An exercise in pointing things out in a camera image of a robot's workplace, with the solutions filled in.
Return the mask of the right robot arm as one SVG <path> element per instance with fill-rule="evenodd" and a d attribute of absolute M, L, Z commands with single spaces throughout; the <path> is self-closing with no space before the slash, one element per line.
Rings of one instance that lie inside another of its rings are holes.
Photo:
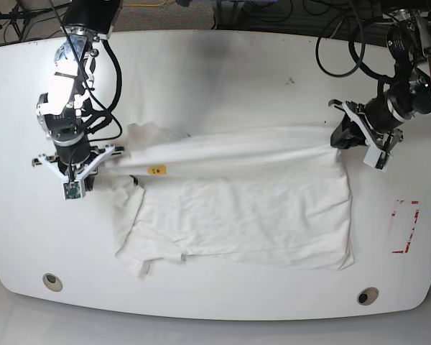
<path fill-rule="evenodd" d="M 112 142 L 118 135 L 99 139 L 93 135 L 118 124 L 113 111 L 121 97 L 123 78 L 118 59 L 108 39 L 122 8 L 122 1 L 72 1 L 64 16 L 58 16 L 65 41 L 54 56 L 55 73 L 50 89 L 40 95 L 37 120 L 55 147 L 54 155 L 41 154 L 33 166 L 47 167 L 60 179 L 66 200 L 83 198 L 93 189 L 98 167 L 125 149 Z M 111 59 L 116 85 L 113 100 L 104 106 L 93 94 L 96 58 L 100 42 Z"/>

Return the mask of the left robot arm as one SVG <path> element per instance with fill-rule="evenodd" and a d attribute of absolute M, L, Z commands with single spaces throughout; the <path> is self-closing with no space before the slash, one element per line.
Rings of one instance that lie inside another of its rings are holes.
<path fill-rule="evenodd" d="M 330 101 L 344 117 L 330 137 L 331 147 L 367 146 L 381 163 L 403 140 L 401 125 L 418 115 L 431 115 L 431 1 L 381 1 L 381 16 L 358 20 L 348 38 L 355 68 L 377 82 L 376 97 L 366 104 Z M 363 61 L 355 43 L 366 27 L 386 24 L 386 46 L 394 58 L 394 74 L 382 75 Z"/>

